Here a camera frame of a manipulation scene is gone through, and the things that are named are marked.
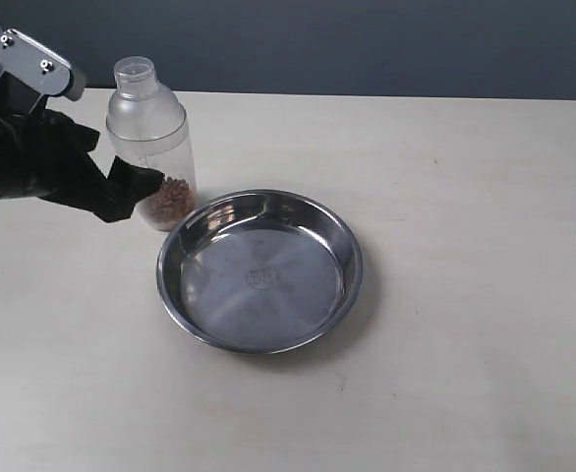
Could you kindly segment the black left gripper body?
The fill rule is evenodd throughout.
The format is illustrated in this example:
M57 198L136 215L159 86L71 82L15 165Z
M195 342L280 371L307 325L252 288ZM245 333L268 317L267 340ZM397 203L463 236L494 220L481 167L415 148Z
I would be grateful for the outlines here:
M0 200L39 198L101 219L107 177L91 151L65 150L67 115L46 104L30 115L0 111Z

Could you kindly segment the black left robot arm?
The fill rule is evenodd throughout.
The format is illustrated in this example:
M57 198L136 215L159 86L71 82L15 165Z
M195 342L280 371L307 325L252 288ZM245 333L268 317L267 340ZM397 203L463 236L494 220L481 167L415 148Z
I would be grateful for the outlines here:
M90 156L99 132L46 104L46 95L0 75L0 200L39 198L111 223L161 188L162 172L120 157L103 174Z

